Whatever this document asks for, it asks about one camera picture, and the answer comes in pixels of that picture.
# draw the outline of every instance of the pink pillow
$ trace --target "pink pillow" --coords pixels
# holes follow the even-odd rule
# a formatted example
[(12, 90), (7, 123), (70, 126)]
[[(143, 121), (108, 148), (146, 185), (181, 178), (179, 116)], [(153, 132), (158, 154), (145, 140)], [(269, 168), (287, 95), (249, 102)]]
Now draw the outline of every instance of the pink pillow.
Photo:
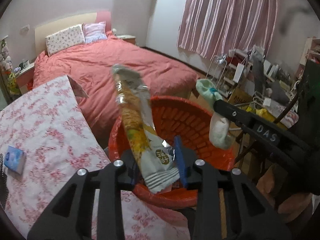
[(106, 22), (83, 24), (85, 43), (106, 40)]

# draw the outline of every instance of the wall outlet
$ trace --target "wall outlet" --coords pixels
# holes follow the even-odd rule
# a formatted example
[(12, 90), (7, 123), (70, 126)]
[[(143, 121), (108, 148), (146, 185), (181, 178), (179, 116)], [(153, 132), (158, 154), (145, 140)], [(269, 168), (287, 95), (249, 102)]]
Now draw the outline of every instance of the wall outlet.
[(27, 33), (30, 30), (30, 25), (26, 25), (20, 29), (21, 33)]

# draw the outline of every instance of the curtain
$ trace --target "curtain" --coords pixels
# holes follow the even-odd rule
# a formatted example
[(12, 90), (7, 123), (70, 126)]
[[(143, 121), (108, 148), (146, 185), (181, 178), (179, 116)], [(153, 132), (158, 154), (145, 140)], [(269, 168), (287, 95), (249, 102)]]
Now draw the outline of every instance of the curtain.
[(212, 59), (229, 49), (268, 51), (279, 0), (187, 0), (178, 47)]

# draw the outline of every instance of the pink comforter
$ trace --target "pink comforter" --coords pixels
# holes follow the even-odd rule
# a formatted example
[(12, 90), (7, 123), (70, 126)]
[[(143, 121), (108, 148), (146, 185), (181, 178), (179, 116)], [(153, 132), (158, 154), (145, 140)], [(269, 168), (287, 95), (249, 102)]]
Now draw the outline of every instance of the pink comforter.
[(151, 95), (174, 95), (191, 90), (198, 75), (186, 65), (141, 49), (115, 36), (108, 40), (65, 49), (51, 57), (42, 52), (36, 59), (34, 88), (67, 74), (77, 81), (89, 98), (78, 98), (79, 106), (102, 147), (119, 114), (110, 67), (123, 64), (139, 72)]

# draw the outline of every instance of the tissue box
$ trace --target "tissue box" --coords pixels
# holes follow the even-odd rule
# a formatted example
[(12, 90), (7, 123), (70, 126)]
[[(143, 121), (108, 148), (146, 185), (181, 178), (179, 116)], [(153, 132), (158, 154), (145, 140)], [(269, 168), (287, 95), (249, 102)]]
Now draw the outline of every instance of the tissue box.
[(4, 165), (6, 167), (21, 175), (23, 172), (25, 162), (26, 155), (22, 150), (19, 150), (11, 146), (8, 147), (8, 150), (4, 157)]

